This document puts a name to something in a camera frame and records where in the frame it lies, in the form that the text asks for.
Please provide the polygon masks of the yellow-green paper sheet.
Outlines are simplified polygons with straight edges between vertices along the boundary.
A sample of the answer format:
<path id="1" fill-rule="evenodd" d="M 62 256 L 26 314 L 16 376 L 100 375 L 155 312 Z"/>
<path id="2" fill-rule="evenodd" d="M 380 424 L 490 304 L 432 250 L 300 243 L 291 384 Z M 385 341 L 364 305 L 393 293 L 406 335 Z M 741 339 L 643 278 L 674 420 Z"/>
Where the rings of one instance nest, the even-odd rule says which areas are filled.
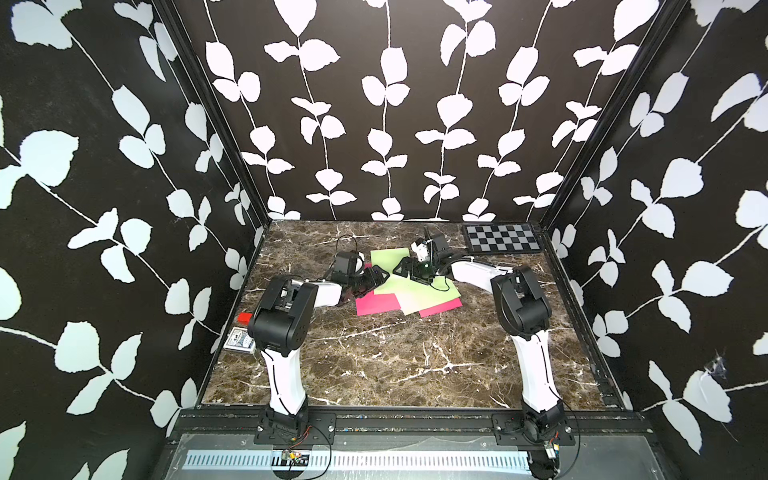
<path id="1" fill-rule="evenodd" d="M 374 290 L 375 294 L 406 294 L 424 288 L 423 284 L 394 273 L 394 269 L 400 261 L 409 256 L 408 248 L 380 249 L 370 252 L 372 265 L 379 266 L 390 274 L 388 280 Z"/>
<path id="2" fill-rule="evenodd" d="M 404 279 L 396 288 L 395 295 L 405 315 L 436 307 L 461 296 L 453 281 L 445 276 L 436 277 L 430 285 Z"/>

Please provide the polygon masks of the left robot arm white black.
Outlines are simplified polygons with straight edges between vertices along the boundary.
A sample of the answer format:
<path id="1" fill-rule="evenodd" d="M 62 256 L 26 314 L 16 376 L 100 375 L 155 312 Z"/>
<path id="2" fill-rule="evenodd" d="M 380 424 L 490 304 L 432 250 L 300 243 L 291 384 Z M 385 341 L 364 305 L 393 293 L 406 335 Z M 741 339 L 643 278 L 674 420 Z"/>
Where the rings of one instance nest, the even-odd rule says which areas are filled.
<path id="1" fill-rule="evenodd" d="M 341 252 L 320 279 L 284 274 L 273 277 L 247 325 L 248 335 L 260 352 L 270 384 L 265 417 L 297 433 L 309 424 L 308 397 L 300 371 L 300 350 L 314 310 L 335 307 L 384 285 L 390 273 L 367 266 L 358 251 Z"/>

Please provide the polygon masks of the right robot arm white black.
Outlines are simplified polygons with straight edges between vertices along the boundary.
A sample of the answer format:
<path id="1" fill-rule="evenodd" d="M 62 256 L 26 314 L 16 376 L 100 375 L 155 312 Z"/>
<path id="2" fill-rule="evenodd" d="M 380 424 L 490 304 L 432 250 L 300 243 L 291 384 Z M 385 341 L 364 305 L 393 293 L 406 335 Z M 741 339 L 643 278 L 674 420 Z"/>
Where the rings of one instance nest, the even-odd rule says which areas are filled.
<path id="1" fill-rule="evenodd" d="M 512 337 L 522 376 L 522 430 L 531 442 L 548 441 L 565 419 L 549 354 L 552 308 L 528 266 L 503 267 L 450 248 L 445 237 L 419 238 L 392 273 L 423 285 L 439 276 L 493 295 L 499 323 Z"/>

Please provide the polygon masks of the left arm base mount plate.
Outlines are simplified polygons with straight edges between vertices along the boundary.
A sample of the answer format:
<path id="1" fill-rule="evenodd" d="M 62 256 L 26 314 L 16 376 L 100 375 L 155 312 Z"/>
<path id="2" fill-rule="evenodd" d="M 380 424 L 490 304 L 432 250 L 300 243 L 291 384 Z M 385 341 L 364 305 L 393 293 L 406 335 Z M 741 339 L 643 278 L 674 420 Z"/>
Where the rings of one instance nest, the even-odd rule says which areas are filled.
<path id="1" fill-rule="evenodd" d="M 256 427 L 253 443 L 279 448 L 309 448 L 332 445 L 337 416 L 309 410 L 298 417 L 265 413 Z"/>

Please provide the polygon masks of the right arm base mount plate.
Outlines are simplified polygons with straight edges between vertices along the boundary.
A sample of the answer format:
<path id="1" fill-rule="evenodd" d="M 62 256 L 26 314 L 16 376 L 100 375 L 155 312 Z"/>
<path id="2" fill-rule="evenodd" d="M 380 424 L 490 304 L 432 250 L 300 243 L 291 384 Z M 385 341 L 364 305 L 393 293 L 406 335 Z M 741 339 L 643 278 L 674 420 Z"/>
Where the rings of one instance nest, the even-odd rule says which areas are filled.
<path id="1" fill-rule="evenodd" d="M 577 429 L 568 419 L 547 429 L 539 429 L 532 420 L 526 420 L 521 412 L 504 412 L 491 415 L 492 433 L 498 446 L 515 446 L 520 450 L 544 449 L 557 444 L 575 446 Z"/>

